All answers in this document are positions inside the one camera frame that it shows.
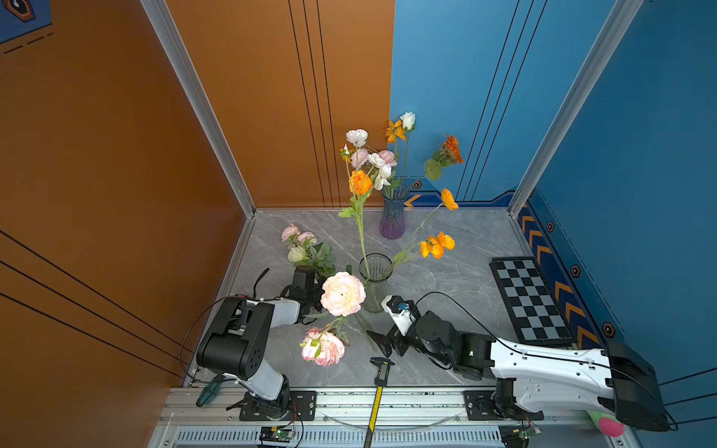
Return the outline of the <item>clear grey glass vase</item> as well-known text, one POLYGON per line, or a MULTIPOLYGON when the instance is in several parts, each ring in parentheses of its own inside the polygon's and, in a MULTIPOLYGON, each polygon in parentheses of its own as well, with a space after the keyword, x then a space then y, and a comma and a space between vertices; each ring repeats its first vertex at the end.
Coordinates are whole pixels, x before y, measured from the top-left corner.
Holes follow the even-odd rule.
POLYGON ((363 308, 372 314, 383 313, 382 302, 388 296, 388 280, 393 274, 393 262, 381 253, 369 253, 360 262, 360 276, 366 292, 363 308))

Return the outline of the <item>blue purple glass vase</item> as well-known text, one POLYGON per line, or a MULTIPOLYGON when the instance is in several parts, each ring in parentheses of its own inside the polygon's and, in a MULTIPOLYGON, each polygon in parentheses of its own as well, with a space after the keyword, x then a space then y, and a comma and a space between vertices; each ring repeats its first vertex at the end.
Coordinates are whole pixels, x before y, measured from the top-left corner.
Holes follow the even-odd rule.
POLYGON ((384 208, 379 224, 380 233, 389 240, 401 238, 406 229, 404 208, 408 199, 408 189, 399 187, 392 193, 383 192, 384 208))

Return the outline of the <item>pink peony flower stem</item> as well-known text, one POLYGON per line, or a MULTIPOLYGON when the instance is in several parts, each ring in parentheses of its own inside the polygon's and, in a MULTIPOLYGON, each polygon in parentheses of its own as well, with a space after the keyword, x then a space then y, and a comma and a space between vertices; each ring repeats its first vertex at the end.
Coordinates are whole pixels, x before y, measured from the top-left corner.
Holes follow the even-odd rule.
POLYGON ((382 192, 391 186, 397 167, 393 151, 371 152, 368 149, 355 150, 349 159, 352 169, 349 190, 356 196, 368 195, 370 190, 382 192))

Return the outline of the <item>orange gerbera flower stem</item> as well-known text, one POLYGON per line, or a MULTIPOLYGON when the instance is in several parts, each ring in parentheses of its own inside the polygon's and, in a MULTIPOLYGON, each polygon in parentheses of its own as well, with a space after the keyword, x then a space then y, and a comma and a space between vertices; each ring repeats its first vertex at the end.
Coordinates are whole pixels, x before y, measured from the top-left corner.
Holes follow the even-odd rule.
POLYGON ((464 164, 464 160, 459 140, 452 134, 447 134, 437 151, 425 162, 424 172, 413 182, 412 186, 416 188, 424 179, 431 182, 438 181, 443 176, 444 170, 461 164, 464 164))

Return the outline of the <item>white rose flower stem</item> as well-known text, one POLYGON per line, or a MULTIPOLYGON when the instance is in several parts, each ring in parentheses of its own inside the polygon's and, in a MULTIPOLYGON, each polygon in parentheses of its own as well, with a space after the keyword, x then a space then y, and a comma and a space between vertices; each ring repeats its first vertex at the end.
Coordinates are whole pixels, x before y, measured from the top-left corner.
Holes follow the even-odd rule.
POLYGON ((401 177, 399 181, 399 187, 403 187, 403 182, 406 177, 406 171, 407 171, 407 162, 409 158, 409 150, 410 150, 410 135, 411 132, 414 131, 414 128, 416 126, 416 114, 414 112, 408 111, 403 113, 401 115, 401 130, 403 131, 403 137, 404 137, 404 153, 403 153, 403 167, 401 168, 401 177))

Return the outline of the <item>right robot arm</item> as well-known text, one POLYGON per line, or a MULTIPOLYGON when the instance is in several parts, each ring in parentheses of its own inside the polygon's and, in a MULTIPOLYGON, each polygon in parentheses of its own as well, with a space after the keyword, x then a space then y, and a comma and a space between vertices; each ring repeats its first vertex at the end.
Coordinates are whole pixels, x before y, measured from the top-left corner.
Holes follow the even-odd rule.
POLYGON ((633 429, 670 430, 655 368, 625 343, 569 350, 460 332, 427 311, 393 314, 393 328, 370 337, 386 357, 414 347, 465 378, 496 380, 488 410, 503 419, 543 418, 554 409, 608 414, 633 429))

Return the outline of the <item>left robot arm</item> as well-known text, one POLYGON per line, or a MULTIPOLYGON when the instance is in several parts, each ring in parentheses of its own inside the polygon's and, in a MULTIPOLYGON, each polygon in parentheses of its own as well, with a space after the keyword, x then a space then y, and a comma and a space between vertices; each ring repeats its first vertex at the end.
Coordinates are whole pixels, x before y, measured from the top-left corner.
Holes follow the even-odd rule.
POLYGON ((265 359, 270 330, 303 324, 320 312, 317 271, 309 266, 295 269, 292 283, 278 297, 259 299, 256 294, 222 299, 207 332, 195 352, 197 366, 215 377, 202 390, 198 407, 211 403, 221 386, 234 382, 246 388, 244 398, 229 406, 243 419, 280 420, 298 414, 291 397, 289 379, 265 359))

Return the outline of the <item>mixed flower bunch on table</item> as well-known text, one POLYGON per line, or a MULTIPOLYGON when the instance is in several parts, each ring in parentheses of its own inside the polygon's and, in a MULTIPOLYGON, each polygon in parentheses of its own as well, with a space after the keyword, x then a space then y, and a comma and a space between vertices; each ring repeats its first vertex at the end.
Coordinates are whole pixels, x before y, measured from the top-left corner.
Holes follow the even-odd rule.
POLYGON ((288 260, 294 266, 311 267, 324 278, 336 274, 332 248, 328 243, 319 242, 311 231, 301 231, 289 224, 281 233, 281 241, 288 245, 288 260))

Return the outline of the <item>green circuit board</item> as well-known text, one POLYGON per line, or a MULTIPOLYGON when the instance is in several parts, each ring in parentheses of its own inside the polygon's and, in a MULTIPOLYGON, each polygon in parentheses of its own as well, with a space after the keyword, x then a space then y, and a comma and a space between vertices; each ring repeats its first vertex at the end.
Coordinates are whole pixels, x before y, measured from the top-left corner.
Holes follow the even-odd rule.
POLYGON ((505 448, 529 448, 530 441, 543 432, 539 427, 499 427, 500 438, 505 448))
POLYGON ((287 427, 261 427, 259 447, 289 447, 298 441, 298 434, 287 427))

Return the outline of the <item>left green circuit board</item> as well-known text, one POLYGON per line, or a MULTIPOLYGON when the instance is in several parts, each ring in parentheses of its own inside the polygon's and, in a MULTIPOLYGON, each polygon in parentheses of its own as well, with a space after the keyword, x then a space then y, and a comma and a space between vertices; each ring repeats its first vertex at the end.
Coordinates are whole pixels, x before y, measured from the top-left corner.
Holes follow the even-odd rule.
POLYGON ((287 427, 261 427, 259 447, 289 447, 298 441, 298 434, 287 427))

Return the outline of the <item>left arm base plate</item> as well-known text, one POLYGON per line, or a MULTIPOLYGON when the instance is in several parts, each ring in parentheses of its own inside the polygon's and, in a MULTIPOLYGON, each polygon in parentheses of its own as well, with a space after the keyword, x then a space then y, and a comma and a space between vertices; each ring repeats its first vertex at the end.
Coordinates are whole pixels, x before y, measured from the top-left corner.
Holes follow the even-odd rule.
POLYGON ((239 420, 243 422, 268 422, 291 420, 295 414, 304 422, 315 419, 317 392, 294 390, 281 392, 274 401, 267 401, 246 392, 240 401, 239 420))

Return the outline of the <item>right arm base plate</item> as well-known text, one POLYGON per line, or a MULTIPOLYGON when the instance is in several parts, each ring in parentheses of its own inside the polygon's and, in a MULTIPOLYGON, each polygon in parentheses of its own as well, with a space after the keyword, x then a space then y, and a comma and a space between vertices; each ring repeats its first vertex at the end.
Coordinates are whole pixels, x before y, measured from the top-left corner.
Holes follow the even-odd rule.
POLYGON ((507 397, 496 398, 496 393, 470 389, 463 392, 464 407, 470 421, 515 420, 543 421, 543 412, 528 412, 507 397))

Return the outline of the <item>green handled screwdriver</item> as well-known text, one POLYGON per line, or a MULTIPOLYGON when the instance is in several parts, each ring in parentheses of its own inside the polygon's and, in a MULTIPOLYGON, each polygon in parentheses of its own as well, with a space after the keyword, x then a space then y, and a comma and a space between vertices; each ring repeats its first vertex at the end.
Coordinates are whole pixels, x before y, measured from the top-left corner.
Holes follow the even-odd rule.
POLYGON ((195 405, 199 408, 205 407, 216 398, 218 391, 224 383, 225 377, 222 374, 216 375, 200 393, 195 405))

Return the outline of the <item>left aluminium corner post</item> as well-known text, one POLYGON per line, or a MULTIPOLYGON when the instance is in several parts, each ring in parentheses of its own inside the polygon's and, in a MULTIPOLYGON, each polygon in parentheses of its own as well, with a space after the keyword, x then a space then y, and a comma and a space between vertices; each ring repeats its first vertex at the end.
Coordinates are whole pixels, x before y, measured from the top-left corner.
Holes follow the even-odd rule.
POLYGON ((241 174, 235 155, 212 108, 207 92, 192 62, 189 51, 179 33, 169 6, 161 0, 141 0, 150 24, 164 53, 190 102, 209 144, 227 178, 235 198, 248 218, 256 215, 256 205, 241 174))

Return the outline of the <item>aluminium corner post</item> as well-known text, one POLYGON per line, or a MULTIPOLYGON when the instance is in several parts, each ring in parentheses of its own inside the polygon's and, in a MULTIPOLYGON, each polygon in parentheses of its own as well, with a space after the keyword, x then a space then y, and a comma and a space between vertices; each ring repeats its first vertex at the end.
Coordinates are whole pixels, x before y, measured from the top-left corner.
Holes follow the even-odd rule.
POLYGON ((507 208, 511 218, 517 218, 527 204, 528 197, 537 187, 642 4, 643 0, 619 0, 612 6, 507 208))
POLYGON ((164 53, 190 102, 209 144, 227 178, 235 198, 248 218, 256 215, 256 205, 241 174, 235 155, 212 108, 207 92, 192 62, 189 51, 179 33, 169 6, 161 0, 141 0, 150 24, 164 53))

